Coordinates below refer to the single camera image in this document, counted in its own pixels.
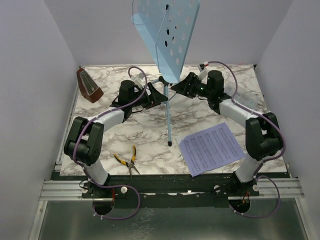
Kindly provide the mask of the sheet music page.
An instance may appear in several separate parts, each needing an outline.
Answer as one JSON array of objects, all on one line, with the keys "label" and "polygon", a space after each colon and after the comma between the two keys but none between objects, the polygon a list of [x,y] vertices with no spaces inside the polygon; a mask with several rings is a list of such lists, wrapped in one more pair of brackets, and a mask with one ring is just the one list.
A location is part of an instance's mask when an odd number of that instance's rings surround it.
[{"label": "sheet music page", "polygon": [[241,160],[245,153],[226,123],[177,139],[192,177]]}]

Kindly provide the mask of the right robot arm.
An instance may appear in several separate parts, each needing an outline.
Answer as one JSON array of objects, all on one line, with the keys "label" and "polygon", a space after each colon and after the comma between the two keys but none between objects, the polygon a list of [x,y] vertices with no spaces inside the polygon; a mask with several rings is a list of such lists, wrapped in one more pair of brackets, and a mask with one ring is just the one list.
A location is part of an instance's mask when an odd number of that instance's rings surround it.
[{"label": "right robot arm", "polygon": [[215,113],[228,117],[244,127],[247,154],[234,173],[237,179],[230,183],[230,191],[236,196],[241,196],[247,192],[247,183],[254,179],[263,163],[269,159],[273,160],[278,151],[285,149],[285,141],[275,114],[255,112],[235,102],[225,92],[222,72],[210,70],[206,76],[207,82],[203,83],[198,75],[190,72],[184,80],[173,85],[171,90],[190,99],[204,97],[209,108]]}]

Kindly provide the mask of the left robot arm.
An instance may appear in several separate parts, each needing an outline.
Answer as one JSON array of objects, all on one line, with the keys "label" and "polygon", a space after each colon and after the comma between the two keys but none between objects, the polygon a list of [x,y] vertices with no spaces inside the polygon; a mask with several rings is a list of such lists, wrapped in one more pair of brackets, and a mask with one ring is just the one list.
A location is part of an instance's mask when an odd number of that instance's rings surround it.
[{"label": "left robot arm", "polygon": [[101,198],[107,197],[111,185],[107,182],[109,173],[99,160],[104,133],[112,127],[124,123],[132,114],[132,108],[153,108],[168,100],[149,82],[147,87],[139,87],[132,80],[123,80],[117,98],[107,111],[91,118],[76,117],[69,130],[63,152],[81,166],[93,191]]}]

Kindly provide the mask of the light blue music stand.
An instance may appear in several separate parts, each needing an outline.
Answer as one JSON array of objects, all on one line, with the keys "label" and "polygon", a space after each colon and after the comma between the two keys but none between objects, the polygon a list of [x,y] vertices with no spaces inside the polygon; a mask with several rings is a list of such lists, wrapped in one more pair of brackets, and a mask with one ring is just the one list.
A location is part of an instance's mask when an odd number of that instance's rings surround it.
[{"label": "light blue music stand", "polygon": [[131,3],[132,23],[164,79],[165,96],[169,95],[169,85],[180,81],[200,5],[199,0]]}]

